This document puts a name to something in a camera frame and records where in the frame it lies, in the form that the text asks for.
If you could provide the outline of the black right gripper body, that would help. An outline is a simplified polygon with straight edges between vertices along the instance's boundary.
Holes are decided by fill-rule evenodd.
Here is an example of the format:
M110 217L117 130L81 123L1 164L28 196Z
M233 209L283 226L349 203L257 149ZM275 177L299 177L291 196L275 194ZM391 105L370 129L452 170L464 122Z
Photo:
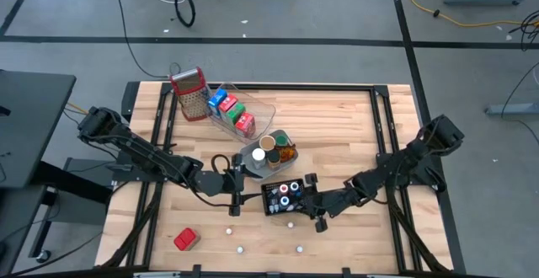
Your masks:
M306 187L306 214L310 217L336 217L357 202L358 191L351 186L327 191L318 191L316 185Z

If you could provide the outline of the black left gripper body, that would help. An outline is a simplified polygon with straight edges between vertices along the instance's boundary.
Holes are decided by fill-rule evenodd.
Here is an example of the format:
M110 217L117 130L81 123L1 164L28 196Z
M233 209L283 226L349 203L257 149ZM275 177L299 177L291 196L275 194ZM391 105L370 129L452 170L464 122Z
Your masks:
M237 190L237 181L230 169L225 169L222 173L199 171L195 174L192 185L197 192L207 196L231 194Z

